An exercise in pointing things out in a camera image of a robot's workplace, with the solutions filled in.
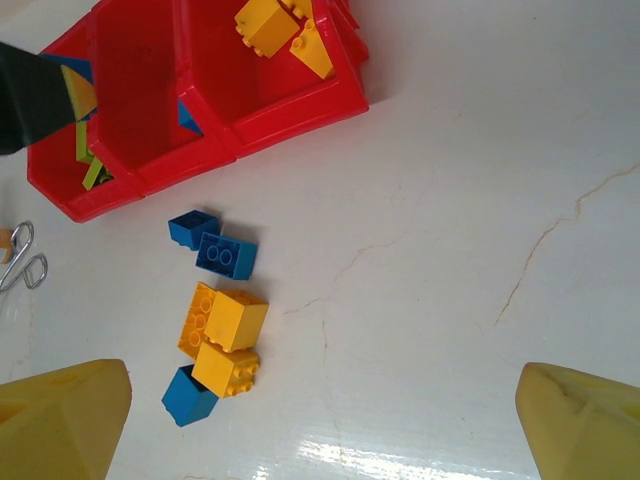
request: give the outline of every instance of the stack of lego bricks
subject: stack of lego bricks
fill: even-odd
[[[216,217],[199,210],[169,221],[171,239],[198,251],[197,266],[248,280],[257,245],[223,237],[220,227]],[[198,283],[178,341],[178,348],[195,364],[178,369],[162,399],[177,425],[202,420],[219,399],[251,390],[260,368],[253,348],[268,308],[249,292],[216,291]]]

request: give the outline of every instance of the crack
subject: crack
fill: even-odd
[[[345,273],[351,270],[354,267],[354,265],[358,262],[358,260],[366,253],[370,252],[371,250],[390,248],[394,246],[396,243],[399,243],[409,233],[413,233],[413,232],[405,232],[402,234],[400,238],[397,238],[389,243],[383,243],[380,245],[369,245],[368,247],[365,247],[365,248],[359,248],[355,256],[351,259],[351,262],[349,263],[349,265],[347,265],[342,270],[340,270],[338,274],[334,277],[333,281],[337,284],[338,280],[340,280],[340,277],[342,277]]]
[[[558,218],[550,228],[548,228],[544,232],[542,232],[542,235],[540,235],[540,237],[538,238],[538,241],[536,241],[536,243],[534,244],[533,248],[529,252],[529,255],[527,256],[527,260],[524,262],[524,267],[522,268],[522,271],[520,272],[520,277],[518,278],[518,281],[516,282],[516,285],[511,290],[511,293],[509,294],[509,297],[507,298],[507,301],[505,302],[504,306],[500,310],[500,313],[498,314],[498,317],[496,318],[496,321],[493,324],[494,326],[496,326],[496,325],[498,325],[498,323],[500,323],[500,320],[502,320],[502,317],[504,316],[505,312],[507,311],[507,309],[511,305],[511,301],[513,300],[513,298],[515,297],[516,293],[520,289],[520,286],[522,285],[522,282],[523,282],[523,280],[524,280],[524,278],[525,278],[525,276],[527,274],[527,271],[529,269],[529,265],[531,264],[535,254],[538,252],[538,248],[540,247],[542,242],[545,240],[545,238],[547,238],[560,225],[562,225],[564,223],[569,223],[569,222],[575,223],[578,220],[580,220],[580,217],[582,216],[582,208],[583,208],[584,202],[589,197],[591,197],[592,195],[595,195],[596,193],[598,193],[600,190],[602,190],[604,187],[606,187],[613,180],[616,180],[617,178],[620,178],[620,177],[625,177],[627,175],[631,175],[632,173],[634,173],[638,169],[640,169],[640,163],[634,165],[631,168],[627,168],[626,170],[622,170],[620,172],[617,172],[617,173],[614,173],[613,175],[608,176],[602,182],[600,182],[598,185],[596,185],[594,188],[589,190],[587,193],[585,193],[583,195],[580,195],[580,197],[578,197],[578,199],[576,200],[576,202],[575,202],[575,204],[573,206],[573,211],[571,212],[571,216]]]
[[[507,365],[509,367],[511,366],[511,364],[509,362],[507,362],[507,359],[504,358],[502,355],[500,355],[498,352],[493,352],[493,353],[495,353],[496,357],[498,357],[500,360],[502,360],[505,365]]]
[[[478,330],[480,331],[480,334],[484,336],[484,330],[482,329],[482,325],[480,325],[478,322],[473,322],[475,324],[476,327],[478,327]]]
[[[311,305],[314,305],[314,304],[316,304],[316,303],[318,303],[318,302],[326,302],[327,300],[329,300],[329,297],[318,297],[318,298],[314,298],[313,300],[311,300],[311,301],[309,301],[309,302],[305,303],[305,304],[304,304],[303,306],[301,306],[301,307],[294,308],[294,309],[291,309],[291,310],[287,310],[286,312],[284,312],[284,313],[282,314],[282,316],[284,317],[284,316],[286,316],[286,315],[294,315],[294,314],[296,314],[296,313],[300,313],[300,312],[302,312],[303,310],[306,310],[307,308],[309,308]]]
[[[322,312],[322,324],[320,326],[322,328],[322,336],[324,338],[324,352],[322,356],[322,365],[324,367],[324,377],[327,381],[329,381],[329,372],[327,370],[327,350],[329,349],[329,341],[327,339],[327,317]]]
[[[472,93],[471,95],[469,95],[466,100],[464,100],[461,104],[460,104],[460,109],[458,110],[458,113],[456,114],[455,117],[453,117],[453,122],[452,125],[455,125],[457,123],[458,120],[460,120],[460,118],[462,118],[462,116],[465,114],[465,112],[467,111],[467,107],[469,106],[469,103],[471,102],[471,100],[473,100],[476,97],[476,93]]]
[[[400,195],[400,192],[402,192],[402,182],[398,182],[398,187],[396,189],[396,192],[391,196],[391,198],[389,198],[389,203],[391,204],[392,207],[401,207],[404,204],[404,197],[401,197],[399,200],[399,203],[396,203],[396,197],[398,195]]]

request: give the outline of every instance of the yellow lego brick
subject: yellow lego brick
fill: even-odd
[[[130,405],[121,360],[0,385],[0,478],[104,479]]]
[[[323,80],[333,75],[333,64],[313,20],[305,22],[289,51]]]
[[[225,352],[255,346],[269,305],[240,290],[218,292],[204,334]]]
[[[178,341],[178,348],[194,360],[198,356],[200,344],[205,340],[204,329],[215,297],[216,291],[213,288],[198,282]]]
[[[259,57],[273,57],[299,30],[278,0],[249,0],[235,20],[242,41]]]
[[[543,480],[640,478],[640,388],[531,363],[516,407]]]
[[[307,17],[313,20],[313,8],[311,0],[281,0],[282,4],[287,7],[298,18]]]
[[[76,123],[76,160],[91,165],[94,155],[87,144],[87,123],[84,120]]]
[[[192,376],[220,398],[248,392],[260,368],[260,357],[251,350],[226,353],[220,345],[203,342]]]
[[[79,73],[64,65],[61,65],[60,69],[67,85],[73,113],[76,120],[80,120],[98,106],[96,91],[93,85]]]

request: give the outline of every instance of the lime green lego brick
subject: lime green lego brick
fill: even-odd
[[[87,123],[86,121],[76,123],[76,160],[91,165],[94,155],[87,144]]]
[[[104,170],[105,168],[104,165],[102,165],[102,162],[94,157],[91,161],[91,165],[89,165],[89,171],[82,181],[82,186],[84,187],[84,189],[89,191],[96,185],[102,183],[100,182],[100,178],[101,176],[103,176]]]

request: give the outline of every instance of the red bin compartment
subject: red bin compartment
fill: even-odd
[[[205,135],[243,156],[368,110],[360,67],[369,54],[348,2],[313,0],[335,69],[327,80],[289,45],[271,59],[245,47],[234,20],[245,2],[174,0],[178,91]]]
[[[87,17],[82,18],[45,52],[87,59],[87,21]],[[86,191],[82,180],[87,168],[87,165],[76,161],[75,125],[67,126],[28,149],[27,179],[76,222],[86,222],[141,198],[119,176]]]
[[[215,136],[178,123],[173,25],[171,0],[102,0],[90,15],[99,115],[89,144],[143,195],[234,161]]]

